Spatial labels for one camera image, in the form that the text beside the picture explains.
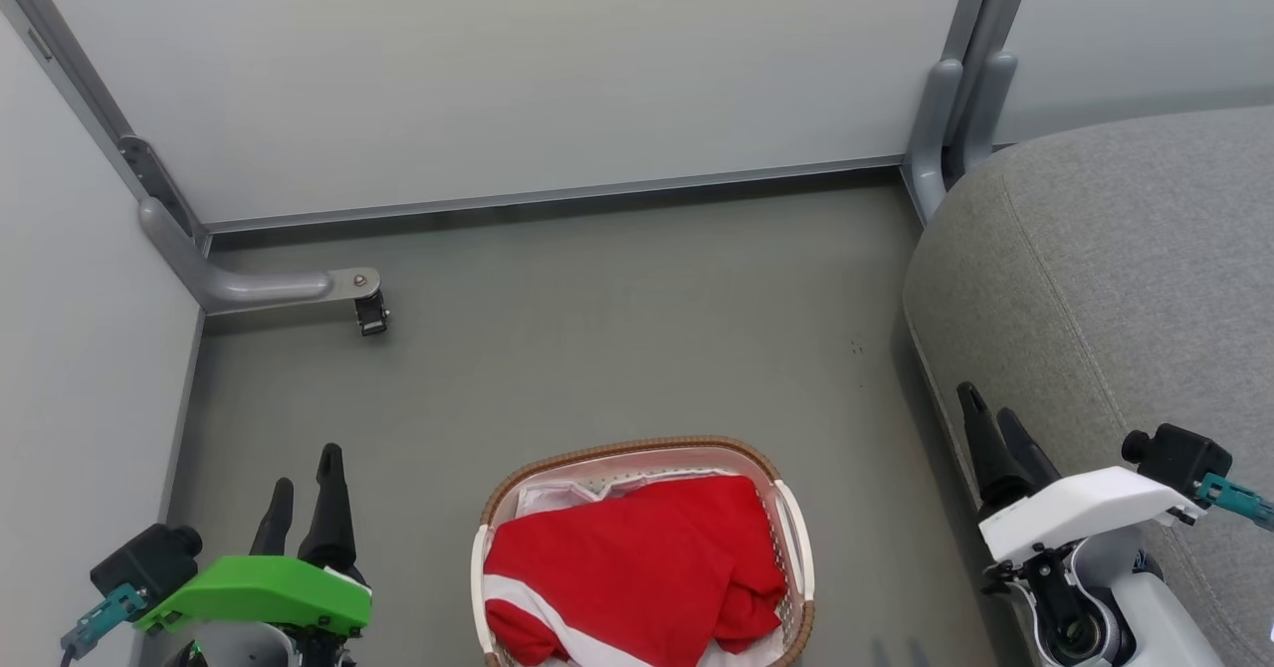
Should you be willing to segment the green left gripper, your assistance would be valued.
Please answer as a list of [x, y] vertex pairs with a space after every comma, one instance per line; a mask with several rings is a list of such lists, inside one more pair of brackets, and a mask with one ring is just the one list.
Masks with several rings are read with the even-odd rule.
[[206, 667], [347, 667], [347, 643], [369, 626], [372, 593], [355, 566], [340, 446], [324, 446], [316, 485], [299, 558], [283, 556], [293, 482], [278, 479], [250, 556], [217, 559], [147, 608], [132, 628], [147, 635], [195, 630]]

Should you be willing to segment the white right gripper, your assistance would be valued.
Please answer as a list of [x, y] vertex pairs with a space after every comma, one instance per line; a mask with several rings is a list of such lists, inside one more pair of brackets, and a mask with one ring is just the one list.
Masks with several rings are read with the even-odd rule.
[[1184, 494], [1108, 467], [1060, 479], [1013, 409], [996, 414], [970, 381], [956, 388], [978, 491], [978, 531], [992, 566], [984, 593], [1006, 593], [1024, 580], [1029, 559], [1069, 551], [1078, 584], [1113, 591], [1133, 575], [1147, 522], [1192, 524], [1206, 516]]

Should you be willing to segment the red and white garment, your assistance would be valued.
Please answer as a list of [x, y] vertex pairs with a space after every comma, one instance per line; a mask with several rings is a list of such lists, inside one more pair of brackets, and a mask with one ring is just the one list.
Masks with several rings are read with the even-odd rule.
[[513, 518], [482, 565], [484, 616], [524, 667], [706, 667], [778, 630], [784, 572], [745, 476], [654, 484]]

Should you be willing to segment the grey fabric sofa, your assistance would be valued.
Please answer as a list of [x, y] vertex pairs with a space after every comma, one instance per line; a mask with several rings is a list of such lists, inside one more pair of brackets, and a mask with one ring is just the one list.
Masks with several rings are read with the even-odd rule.
[[1052, 132], [953, 186], [905, 321], [964, 480], [956, 388], [1012, 409], [1063, 475], [1187, 428], [1274, 502], [1274, 106]]

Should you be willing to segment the white wicker-rimmed laundry basket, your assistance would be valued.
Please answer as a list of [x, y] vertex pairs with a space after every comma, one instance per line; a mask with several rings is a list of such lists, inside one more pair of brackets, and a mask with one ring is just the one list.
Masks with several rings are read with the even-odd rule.
[[778, 468], [754, 446], [734, 437], [655, 437], [585, 451], [568, 451], [529, 463], [505, 479], [487, 502], [470, 554], [470, 594], [475, 633], [484, 667], [524, 667], [507, 652], [484, 616], [482, 563], [490, 552], [497, 527], [513, 519], [524, 491], [541, 486], [577, 485], [601, 493], [642, 477], [685, 477], [698, 474], [743, 475], [755, 486], [769, 521], [776, 565], [784, 572], [784, 600], [776, 608], [781, 626], [741, 656], [711, 649], [706, 667], [799, 667], [815, 620], [815, 566], [812, 540], [800, 505]]

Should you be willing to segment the long grey partition foot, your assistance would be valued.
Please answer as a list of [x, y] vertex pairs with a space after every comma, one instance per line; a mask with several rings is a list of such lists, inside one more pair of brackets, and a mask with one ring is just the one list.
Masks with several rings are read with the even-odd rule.
[[185, 235], [176, 219], [158, 200], [141, 200], [138, 216], [147, 239], [206, 314], [238, 314], [285, 305], [363, 300], [377, 297], [381, 290], [381, 276], [376, 269], [228, 271], [211, 263], [196, 249], [194, 241]]

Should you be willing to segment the white basket liner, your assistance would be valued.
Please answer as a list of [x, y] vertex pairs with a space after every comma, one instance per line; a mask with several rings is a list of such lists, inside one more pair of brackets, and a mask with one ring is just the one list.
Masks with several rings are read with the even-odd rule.
[[596, 486], [569, 480], [547, 481], [519, 489], [513, 517], [522, 518], [618, 499], [654, 484], [733, 476], [736, 474], [724, 468], [673, 468], [652, 475], [626, 475]]

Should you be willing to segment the grey partition base rail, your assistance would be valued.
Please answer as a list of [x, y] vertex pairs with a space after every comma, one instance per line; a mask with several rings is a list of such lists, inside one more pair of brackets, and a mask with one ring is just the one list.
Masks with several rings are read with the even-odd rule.
[[482, 196], [482, 199], [445, 199], [389, 205], [389, 207], [355, 207], [333, 210], [333, 213], [302, 213], [274, 215], [242, 221], [211, 221], [205, 228], [209, 235], [231, 235], [231, 233], [259, 230], [292, 230], [302, 227], [324, 227], [324, 224], [344, 224], [349, 221], [383, 221], [399, 216], [428, 215], [436, 213], [468, 213], [468, 210], [487, 207], [519, 207], [519, 205], [569, 201], [578, 199], [605, 199], [642, 192], [657, 192], [682, 188], [711, 187], [727, 183], [748, 183], [769, 179], [789, 179], [804, 176], [833, 174], [855, 171], [875, 171], [899, 168], [905, 155], [866, 157], [852, 160], [818, 162], [801, 165], [784, 165], [764, 169], [724, 172], [715, 174], [696, 174], [688, 177], [642, 179], [623, 183], [608, 183], [573, 188], [555, 188], [534, 192], [510, 192]]

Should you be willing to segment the grey double partition post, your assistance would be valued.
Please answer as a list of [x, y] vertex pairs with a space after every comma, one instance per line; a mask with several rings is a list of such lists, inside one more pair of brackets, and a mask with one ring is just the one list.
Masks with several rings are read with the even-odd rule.
[[1004, 48], [1022, 0], [956, 0], [956, 13], [941, 50], [941, 62], [981, 67]]

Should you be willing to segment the grey partition post with bracket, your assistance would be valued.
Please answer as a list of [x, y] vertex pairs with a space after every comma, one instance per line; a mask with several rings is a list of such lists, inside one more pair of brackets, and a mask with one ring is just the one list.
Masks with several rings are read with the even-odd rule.
[[110, 94], [99, 73], [93, 67], [82, 42], [54, 0], [13, 0], [19, 27], [32, 41], [38, 59], [55, 79], [69, 85], [70, 101], [82, 102], [90, 118], [87, 127], [104, 132], [104, 151], [117, 164], [118, 172], [132, 193], [158, 200], [190, 237], [201, 255], [210, 248], [209, 232], [180, 191], [171, 172], [163, 165], [153, 145], [132, 131], [124, 109]]

